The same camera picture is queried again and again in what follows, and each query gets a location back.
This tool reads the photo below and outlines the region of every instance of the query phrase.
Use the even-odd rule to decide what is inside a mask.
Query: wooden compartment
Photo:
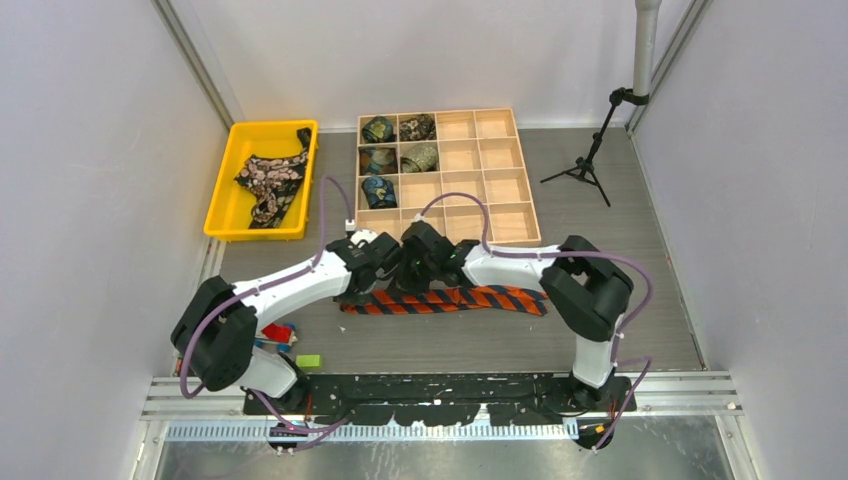
[[[536,246],[541,242],[533,204],[507,203],[489,207],[494,239],[500,245]]]
[[[474,112],[467,110],[437,113],[436,132],[439,140],[477,138]]]
[[[415,215],[421,213],[420,208],[404,208],[400,211],[401,223],[403,224],[403,229],[406,230],[409,227],[409,224],[415,219]],[[447,235],[445,233],[445,209],[442,207],[432,207],[430,210],[427,210],[427,215],[425,216],[425,220],[427,223],[433,226],[436,230],[439,231],[442,235]]]
[[[480,140],[480,163],[484,169],[524,168],[517,138]]]
[[[400,141],[400,121],[420,113],[434,115],[435,141]],[[359,117],[360,130],[376,115]],[[363,144],[358,147],[396,148],[400,159],[410,148],[431,143],[438,148],[439,163],[434,170],[419,173],[382,175],[395,186],[396,209],[369,210],[360,185],[359,149],[356,150],[356,219],[361,228],[388,232],[396,240],[409,227],[421,208],[447,192],[464,192],[479,198],[491,210],[488,239],[494,245],[538,246],[539,224],[533,206],[530,182],[524,166],[515,120],[509,108],[408,112],[382,115],[395,127],[394,142]],[[449,197],[427,212],[427,222],[454,242],[480,239],[483,213],[473,201]]]
[[[407,120],[411,120],[411,119],[417,117],[418,115],[427,115],[428,117],[433,119],[434,123],[436,121],[436,114],[432,113],[432,112],[401,113],[401,114],[399,114],[398,115],[398,124],[395,128],[395,132],[397,133],[397,141],[398,142],[404,142],[404,143],[405,142],[426,142],[426,141],[438,140],[440,138],[438,128],[436,130],[436,138],[432,138],[430,140],[404,140],[403,138],[401,138],[401,136],[400,136],[400,124],[402,122],[407,121]]]
[[[479,240],[483,236],[483,212],[477,205],[445,207],[445,236],[452,242]],[[489,241],[494,240],[491,228]]]
[[[373,163],[373,162],[372,162],[372,161],[370,161],[370,159],[369,159],[369,162],[368,162],[365,166],[363,166],[363,164],[362,164],[363,150],[366,150],[366,151],[367,151],[369,148],[374,149],[374,150],[393,150],[393,151],[394,151],[394,155],[395,155],[395,160],[394,160],[394,163],[393,163],[393,168],[392,168],[392,167],[389,167],[388,165],[386,165],[386,167],[384,168],[384,170],[387,170],[387,171],[394,171],[394,173],[397,173],[397,172],[399,172],[399,171],[400,171],[400,157],[398,156],[398,149],[397,149],[397,146],[396,146],[394,143],[374,143],[374,144],[372,144],[372,145],[362,145],[362,146],[357,147],[357,152],[358,152],[358,154],[359,154],[359,157],[358,157],[358,162],[359,162],[359,163],[358,163],[358,165],[359,165],[359,168],[357,168],[357,170],[356,170],[356,174],[357,174],[357,175],[362,175],[362,176],[365,176],[365,175],[374,175],[374,173],[373,173],[373,172],[368,172],[368,171],[366,171],[366,168],[367,168],[367,167],[369,167],[369,166],[374,165],[374,167],[373,167],[373,168],[375,168],[375,169],[376,169],[376,165],[378,165],[377,163]]]
[[[395,239],[400,238],[405,228],[400,221],[399,208],[356,212],[356,225],[377,233],[386,232]]]
[[[442,171],[480,170],[480,151],[477,140],[439,142],[439,163]]]
[[[359,117],[359,128],[356,130],[357,131],[357,136],[356,136],[357,145],[385,145],[385,143],[365,143],[365,139],[362,138],[362,127],[364,127],[365,124],[370,122],[374,117],[386,117],[386,118],[389,119],[389,122],[391,122],[392,127],[393,127],[394,132],[395,132],[395,139],[392,142],[387,142],[387,143],[397,143],[398,138],[399,138],[398,134],[397,134],[398,133],[398,131],[397,131],[397,127],[398,127],[397,117],[398,116],[395,115],[395,114],[389,113],[389,114],[385,114],[385,115],[365,115],[365,116]]]
[[[401,160],[403,158],[403,156],[406,155],[406,152],[408,152],[409,150],[414,148],[416,145],[420,145],[420,144],[433,145],[434,147],[436,147],[436,151],[439,151],[439,142],[401,142],[401,143],[399,143],[398,144],[398,145],[400,145],[400,148],[398,150],[398,171],[399,172],[403,173],[403,161]],[[441,155],[439,155],[439,161],[436,162],[436,165],[432,169],[427,170],[426,172],[413,172],[413,173],[406,174],[406,175],[428,173],[428,172],[438,172],[439,169],[441,168],[441,166],[440,166],[441,161],[442,161],[442,158],[441,158]]]
[[[485,170],[483,179],[486,182],[486,197],[490,204],[529,202],[530,182],[523,168],[508,170]]]
[[[515,120],[512,110],[475,110],[477,138],[515,137]]]
[[[443,172],[442,193],[470,193],[486,203],[486,187],[483,183],[482,172]],[[448,197],[444,205],[474,205],[474,201],[463,197]]]
[[[401,208],[418,208],[430,203],[430,200],[442,194],[442,181],[439,172],[405,173],[401,179]]]
[[[383,177],[386,180],[392,182],[392,185],[395,187],[395,197],[398,199],[398,206],[400,206],[400,178],[398,175],[377,175],[378,177]],[[365,177],[357,177],[356,178],[356,211],[373,211],[368,208],[368,201],[365,198],[365,192],[362,191],[362,182],[365,181]]]

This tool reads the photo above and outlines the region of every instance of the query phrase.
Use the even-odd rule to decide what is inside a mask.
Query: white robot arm
[[[632,282],[608,260],[541,258],[564,249],[594,250],[587,241],[569,237],[560,246],[499,248],[498,253],[513,257],[505,258],[485,251],[477,241],[454,245],[426,222],[417,221],[402,242],[398,245],[385,233],[359,231],[351,239],[327,245],[314,267],[310,258],[233,285],[220,277],[209,279],[174,329],[172,343],[185,352],[190,336],[209,311],[233,295],[258,292],[225,310],[219,321],[202,332],[190,366],[211,391],[236,384],[280,398],[302,375],[285,355],[253,346],[253,338],[305,305],[332,297],[355,300],[369,293],[380,277],[391,277],[389,290],[404,293],[425,292],[434,280],[462,286],[509,285],[546,292],[577,334],[574,379],[589,392],[607,383],[614,369],[611,340],[627,308]],[[263,288],[304,269],[308,271],[297,278]],[[575,276],[584,274],[587,280],[581,284]]]

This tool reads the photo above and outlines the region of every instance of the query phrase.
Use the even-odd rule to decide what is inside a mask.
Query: black mounting plate
[[[551,373],[312,374],[303,381],[307,394],[295,408],[286,409],[276,399],[271,403],[281,414],[302,415],[311,394],[311,415],[320,424],[347,418],[354,425],[386,425],[392,419],[402,426],[416,421],[467,425],[485,404],[492,426],[553,425],[562,423],[556,412],[583,411],[571,405],[576,382]],[[622,405],[630,386],[629,378],[612,377],[605,386],[607,399],[592,411],[609,411],[613,399]],[[635,399],[625,410],[636,410]],[[246,395],[244,413],[266,416],[268,410]]]

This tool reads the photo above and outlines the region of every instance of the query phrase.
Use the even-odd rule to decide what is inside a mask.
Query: purple cable
[[[595,446],[592,447],[592,450],[594,450],[595,452],[597,452],[598,448],[603,445],[604,442],[607,441],[607,438],[609,438],[610,435],[612,435],[612,431],[615,426],[618,425],[618,421],[621,420],[621,416],[624,414],[624,410],[627,408],[628,405],[630,405],[630,400],[633,399],[633,392],[636,391],[636,387],[638,387],[639,384],[642,383],[642,380],[645,378],[645,375],[648,374],[648,370],[650,370],[651,368],[651,362],[653,361],[653,357],[644,356],[639,358],[631,358],[630,360],[624,360],[622,362],[619,362],[619,365],[629,365],[631,363],[645,362],[645,368],[642,369],[642,373],[640,373],[639,376],[636,377],[636,381],[633,382],[633,385],[630,386],[630,391],[627,392],[627,396],[624,397],[624,403],[621,405],[621,408],[618,409],[618,414],[612,420],[612,423],[610,423],[610,427],[607,429],[606,432],[604,432],[604,436],[602,436],[601,439],[598,440],[598,443],[596,443]]]
[[[274,406],[271,405],[271,402],[268,400],[268,397],[266,397],[264,393],[262,393],[258,390],[253,390],[253,389],[250,389],[250,391],[253,392],[254,395],[256,395],[256,398],[258,398],[259,401],[262,402],[262,405],[265,405],[265,408],[267,408],[268,411],[271,412],[272,415],[277,417],[277,420],[280,423],[282,423],[283,425],[286,426],[286,428],[284,430],[287,430],[287,431],[290,431],[290,432],[300,433],[300,434],[333,432],[337,428],[339,428],[340,426],[344,425],[347,422],[347,420],[341,419],[338,422],[336,422],[332,425],[328,425],[326,427],[315,427],[315,428],[301,427],[301,426],[293,424],[292,422],[286,420],[282,415],[280,415],[280,412],[278,412],[274,408]]]
[[[310,448],[317,446],[319,443],[321,443],[325,438],[330,436],[330,434],[332,434],[334,431],[336,431],[341,426],[340,423],[335,424],[335,425],[336,426],[333,427],[332,430],[328,430],[328,431],[322,433],[318,438],[316,438],[314,440],[310,440],[310,441],[304,443],[303,445],[299,445],[299,446],[293,448],[292,453],[302,452],[304,450],[309,450]],[[227,473],[219,473],[219,474],[213,474],[213,475],[192,475],[191,478],[198,479],[198,480],[221,480],[223,478],[230,478],[234,474],[236,474],[236,473],[244,470],[245,468],[253,465],[258,460],[262,460],[263,458],[268,457],[270,455],[273,455],[273,453],[271,453],[270,451],[267,452],[267,453],[260,453],[259,455],[256,455],[254,457],[251,457],[251,458],[245,460],[244,462],[241,463],[241,465],[234,467],[232,470],[230,470]],[[180,461],[180,464],[177,467],[177,470],[174,472],[174,478],[180,478],[179,474],[183,470],[187,469],[187,467],[186,467],[187,461],[188,461],[188,459],[185,459],[185,458]]]
[[[438,203],[440,200],[447,198],[447,197],[467,198],[467,199],[473,201],[474,203],[476,203],[477,206],[480,207],[480,210],[483,211],[483,238],[481,239],[480,244],[483,246],[483,250],[485,250],[486,253],[491,254],[492,249],[489,247],[489,241],[486,240],[486,238],[489,236],[489,209],[486,208],[486,206],[483,205],[483,202],[481,202],[480,199],[475,197],[474,195],[471,195],[470,193],[465,193],[465,192],[443,193],[443,194],[439,195],[438,197],[430,200],[430,203],[428,203],[424,208],[421,209],[421,216],[423,217],[427,213],[427,211],[430,210],[430,207],[432,207],[433,205]]]
[[[315,258],[312,260],[312,266],[311,267],[304,267],[303,269],[298,270],[297,272],[294,272],[291,275],[286,275],[285,277],[278,278],[274,281],[265,283],[265,284],[260,285],[259,287],[256,287],[256,288],[251,288],[249,290],[246,290],[244,292],[239,293],[238,295],[235,295],[231,298],[228,298],[227,300],[222,302],[220,305],[218,305],[217,307],[212,309],[212,311],[209,312],[209,314],[206,315],[206,317],[203,318],[203,320],[200,322],[200,324],[194,330],[194,333],[192,334],[191,338],[188,341],[188,345],[186,346],[185,354],[183,354],[183,364],[180,367],[180,393],[182,393],[182,395],[185,398],[194,398],[194,397],[197,396],[197,394],[199,394],[201,391],[203,391],[203,384],[201,384],[199,387],[197,387],[193,392],[188,391],[188,370],[189,370],[189,366],[191,364],[191,357],[192,357],[192,355],[194,355],[194,349],[195,349],[195,347],[197,347],[197,342],[200,339],[200,335],[203,334],[203,331],[206,330],[206,327],[208,327],[209,324],[212,323],[212,321],[214,319],[218,318],[218,316],[224,310],[231,307],[236,302],[240,302],[241,300],[243,300],[243,299],[245,299],[245,298],[247,298],[251,295],[258,295],[259,292],[261,292],[263,290],[267,290],[269,288],[279,286],[279,285],[281,285],[285,282],[288,282],[290,280],[294,280],[298,277],[306,275],[308,272],[312,271],[312,269],[315,268],[316,265],[318,265],[318,262],[321,260],[321,255],[324,253],[324,241],[326,240],[326,222],[324,221],[325,218],[326,218],[324,216],[324,197],[326,195],[325,195],[324,186],[326,185],[327,180],[332,182],[339,189],[339,193],[341,193],[342,198],[344,198],[345,205],[347,205],[348,217],[349,217],[350,220],[353,220],[353,210],[351,208],[350,199],[348,198],[347,193],[345,193],[341,184],[339,184],[339,182],[336,181],[335,178],[333,178],[329,175],[324,175],[323,177],[321,177],[321,193],[320,193],[321,198],[320,198],[320,202],[319,202],[320,203],[320,211],[321,211],[321,221],[319,222],[320,225],[321,225],[321,236],[320,236],[320,240],[319,240],[319,243],[318,243],[318,245],[319,245],[318,252],[315,254]]]
[[[486,206],[483,204],[483,202],[481,202],[480,199],[475,197],[474,195],[471,195],[471,194],[468,194],[468,193],[463,193],[463,192],[443,193],[443,194],[439,195],[438,197],[434,198],[432,201],[430,201],[430,203],[428,203],[427,206],[425,206],[421,210],[421,216],[423,217],[424,214],[426,214],[427,211],[430,209],[430,207],[432,207],[433,205],[435,205],[440,200],[442,200],[446,197],[467,198],[469,200],[472,200],[474,203],[476,203],[480,207],[480,209],[483,211],[483,235],[482,235],[480,243],[481,243],[481,246],[483,247],[483,250],[485,250],[486,253],[488,253],[490,255],[493,255],[493,256],[496,256],[496,257],[502,257],[502,258],[530,258],[530,259],[532,259],[532,258],[564,258],[564,257],[603,258],[603,259],[610,260],[610,261],[613,261],[613,262],[623,263],[624,265],[627,265],[627,266],[631,267],[632,269],[636,270],[636,272],[639,273],[639,275],[641,275],[642,278],[645,279],[645,283],[647,284],[647,292],[645,292],[645,297],[642,299],[641,302],[639,302],[639,305],[637,305],[636,308],[634,308],[630,313],[627,314],[627,316],[624,317],[624,319],[621,321],[621,324],[615,330],[615,337],[613,338],[613,341],[612,341],[612,352],[611,352],[611,355],[610,355],[610,360],[613,361],[613,362],[615,361],[615,358],[618,355],[618,343],[619,343],[619,340],[621,339],[621,332],[624,330],[624,327],[626,327],[630,322],[633,321],[634,318],[636,318],[637,315],[639,315],[642,312],[642,310],[645,308],[646,305],[648,305],[648,302],[651,301],[651,298],[654,295],[654,282],[651,279],[651,276],[648,274],[648,272],[645,271],[645,269],[641,265],[634,262],[633,260],[630,260],[627,257],[622,257],[620,255],[615,255],[615,254],[612,254],[612,253],[604,253],[604,252],[576,252],[576,251],[572,251],[572,252],[546,252],[546,253],[542,253],[542,254],[537,256],[534,253],[502,252],[502,251],[499,251],[499,250],[492,250],[491,247],[489,247],[488,241],[486,240],[489,236],[489,210],[486,208]]]

